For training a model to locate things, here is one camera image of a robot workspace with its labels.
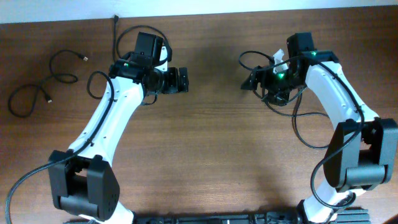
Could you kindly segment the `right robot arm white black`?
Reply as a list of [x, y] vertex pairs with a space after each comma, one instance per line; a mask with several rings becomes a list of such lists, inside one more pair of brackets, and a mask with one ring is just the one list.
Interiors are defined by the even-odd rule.
[[291, 102], [299, 105], [312, 90], [330, 119], [334, 134], [316, 165], [325, 180], [311, 185], [312, 195], [296, 208], [267, 212], [266, 223], [369, 223], [369, 212], [354, 207], [362, 194], [388, 183], [397, 151], [397, 123], [368, 107], [346, 79], [338, 57], [317, 50], [309, 32], [287, 39], [268, 66], [251, 68], [241, 88], [253, 92], [270, 110]]

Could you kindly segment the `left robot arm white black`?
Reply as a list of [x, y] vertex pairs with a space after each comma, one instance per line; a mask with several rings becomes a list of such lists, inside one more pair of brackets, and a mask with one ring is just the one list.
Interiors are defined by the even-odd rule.
[[165, 35], [140, 32], [136, 46], [115, 61], [106, 89], [88, 124], [67, 151], [53, 151], [49, 179], [54, 207], [93, 223], [132, 223], [112, 170], [118, 142], [147, 95], [188, 92], [187, 69], [168, 67], [172, 49]]

